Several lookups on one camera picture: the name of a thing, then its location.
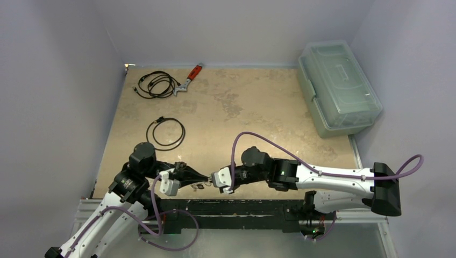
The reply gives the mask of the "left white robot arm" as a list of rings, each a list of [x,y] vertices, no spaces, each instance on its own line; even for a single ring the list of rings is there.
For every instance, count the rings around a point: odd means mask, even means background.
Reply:
[[[158,161],[151,143],[139,143],[82,228],[62,246],[51,247],[45,257],[101,257],[133,227],[160,237],[171,212],[160,210],[155,187],[166,196],[176,196],[180,187],[208,180],[184,162]]]

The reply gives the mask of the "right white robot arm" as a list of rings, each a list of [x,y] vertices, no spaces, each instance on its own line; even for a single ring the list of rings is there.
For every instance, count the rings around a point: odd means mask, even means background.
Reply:
[[[270,157],[253,146],[242,153],[241,165],[220,172],[225,192],[259,181],[277,191],[306,190],[302,212],[310,219],[344,209],[370,209],[390,217],[402,214],[399,182],[385,163],[364,169],[305,166]]]

